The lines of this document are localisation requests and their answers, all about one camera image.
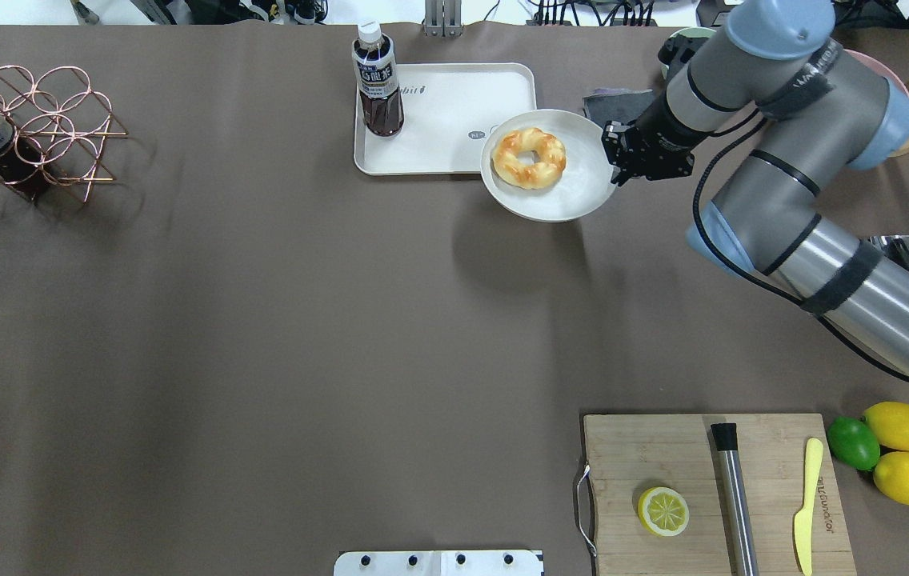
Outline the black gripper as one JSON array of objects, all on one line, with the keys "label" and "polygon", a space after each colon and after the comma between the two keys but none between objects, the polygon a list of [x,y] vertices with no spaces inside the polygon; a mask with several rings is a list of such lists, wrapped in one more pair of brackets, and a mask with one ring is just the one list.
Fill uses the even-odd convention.
[{"label": "black gripper", "polygon": [[653,102],[636,121],[606,122],[601,141],[615,186],[635,178],[688,178],[695,167],[697,131],[682,124],[667,101]]}]

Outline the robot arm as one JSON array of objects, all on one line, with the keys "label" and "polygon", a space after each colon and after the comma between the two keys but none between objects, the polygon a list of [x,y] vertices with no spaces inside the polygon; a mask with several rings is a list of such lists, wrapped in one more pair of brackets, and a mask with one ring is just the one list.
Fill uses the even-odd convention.
[{"label": "robot arm", "polygon": [[909,96],[832,39],[828,1],[746,1],[627,123],[603,131],[615,185],[681,178],[692,152],[757,106],[759,143],[706,206],[690,243],[874,351],[909,382],[909,272],[813,207],[843,168],[883,163],[909,139]]}]

